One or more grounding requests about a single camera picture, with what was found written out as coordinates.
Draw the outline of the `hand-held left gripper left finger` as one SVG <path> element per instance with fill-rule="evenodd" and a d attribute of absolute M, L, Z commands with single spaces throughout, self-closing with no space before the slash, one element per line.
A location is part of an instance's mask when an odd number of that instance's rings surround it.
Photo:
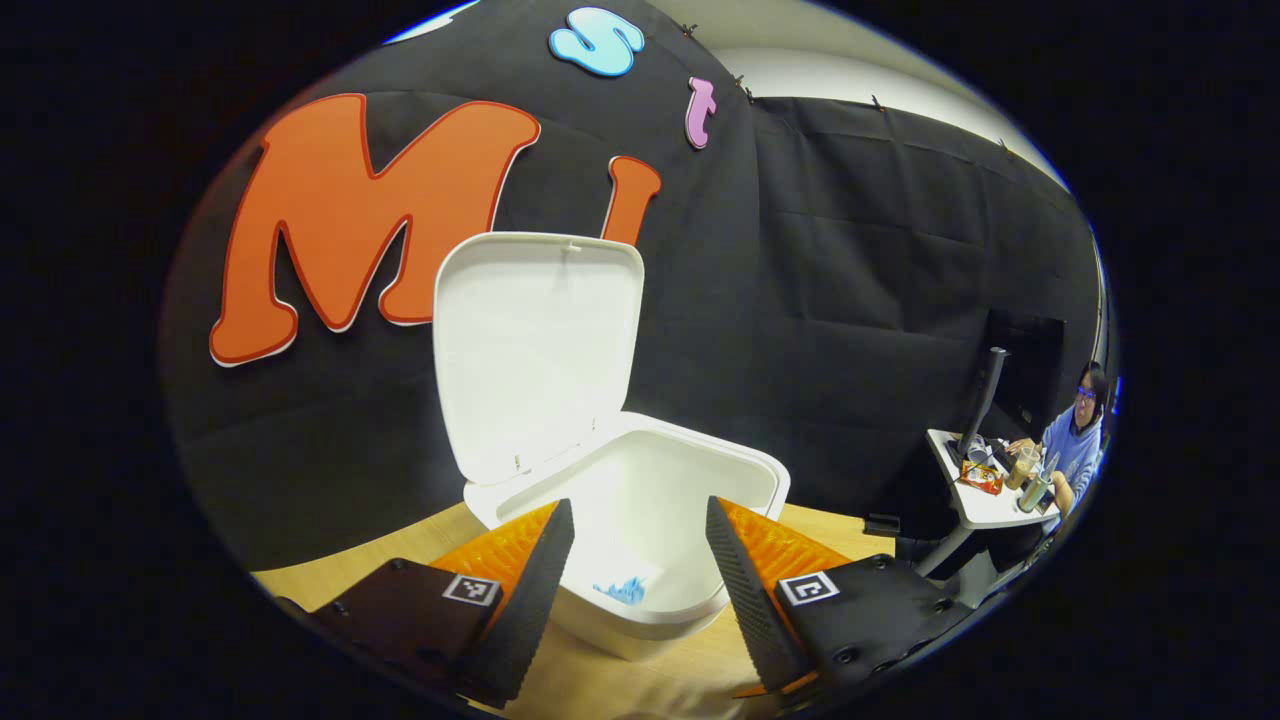
<path fill-rule="evenodd" d="M 306 603 L 276 605 L 412 687 L 502 707 L 534 660 L 573 544 L 572 503 L 545 503 L 430 562 L 388 559 Z"/>

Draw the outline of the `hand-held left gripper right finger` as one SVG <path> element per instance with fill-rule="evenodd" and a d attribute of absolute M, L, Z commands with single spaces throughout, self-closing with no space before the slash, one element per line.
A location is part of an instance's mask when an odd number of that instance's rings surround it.
<path fill-rule="evenodd" d="M 759 694 L 815 701 L 874 688 L 973 614 L 891 555 L 852 560 L 719 496 L 707 501 L 705 538 Z"/>

